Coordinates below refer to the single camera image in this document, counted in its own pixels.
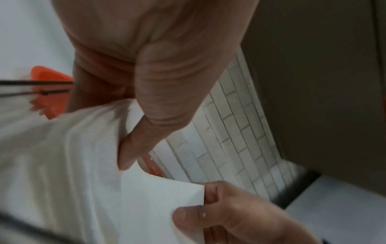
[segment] brown panel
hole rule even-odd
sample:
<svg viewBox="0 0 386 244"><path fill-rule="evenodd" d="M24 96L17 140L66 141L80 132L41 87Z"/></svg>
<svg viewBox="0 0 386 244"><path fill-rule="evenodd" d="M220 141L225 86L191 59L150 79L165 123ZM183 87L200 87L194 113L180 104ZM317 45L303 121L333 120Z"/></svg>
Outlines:
<svg viewBox="0 0 386 244"><path fill-rule="evenodd" d="M386 195L370 1L262 0L242 43L282 157Z"/></svg>

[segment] orange plastic object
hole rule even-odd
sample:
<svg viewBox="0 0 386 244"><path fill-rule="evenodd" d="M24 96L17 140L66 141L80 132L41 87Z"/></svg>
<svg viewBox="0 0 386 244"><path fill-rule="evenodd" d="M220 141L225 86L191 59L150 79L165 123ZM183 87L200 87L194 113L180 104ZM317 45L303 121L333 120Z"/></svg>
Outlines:
<svg viewBox="0 0 386 244"><path fill-rule="evenodd" d="M156 162L149 154L142 156L142 159L144 160L146 167L148 168L149 174L164 177L164 175L162 174L162 170L160 169L160 167L158 167Z"/></svg>
<svg viewBox="0 0 386 244"><path fill-rule="evenodd" d="M43 66L35 66L31 70L31 79L36 81L47 81L49 84L50 81L73 81L71 76L62 74L55 70ZM63 86L35 86L33 87L34 92L40 92L42 90L65 90L72 89L73 85L63 85ZM35 109L42 110L42 113L48 118L53 119L66 111L66 106L68 100L70 99L70 94L53 94L49 96L39 95L31 103L34 105Z"/></svg>

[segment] hand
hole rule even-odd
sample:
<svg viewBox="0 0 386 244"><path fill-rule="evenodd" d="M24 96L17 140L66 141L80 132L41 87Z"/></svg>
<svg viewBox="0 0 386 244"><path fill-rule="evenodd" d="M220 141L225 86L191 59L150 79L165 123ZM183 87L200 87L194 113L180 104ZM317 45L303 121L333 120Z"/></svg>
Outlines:
<svg viewBox="0 0 386 244"><path fill-rule="evenodd" d="M321 244L272 203L227 182L205 185L205 205L181 207L176 226L204 229L206 244Z"/></svg>
<svg viewBox="0 0 386 244"><path fill-rule="evenodd" d="M68 110L136 98L144 116L122 141L129 168L185 127L234 57L258 0L52 0L73 43Z"/></svg>

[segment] skin crease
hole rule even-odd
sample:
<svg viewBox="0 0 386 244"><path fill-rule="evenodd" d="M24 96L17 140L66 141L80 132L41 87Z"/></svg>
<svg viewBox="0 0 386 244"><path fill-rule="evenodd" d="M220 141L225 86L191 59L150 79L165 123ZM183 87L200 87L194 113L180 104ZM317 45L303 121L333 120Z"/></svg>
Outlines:
<svg viewBox="0 0 386 244"><path fill-rule="evenodd" d="M189 124L234 57L258 1L52 3L76 50L68 111L123 98L136 98L144 111L120 144L124 170Z"/></svg>
<svg viewBox="0 0 386 244"><path fill-rule="evenodd" d="M206 244L321 244L280 208L224 181L205 184L205 205L180 207L173 221L204 229Z"/></svg>

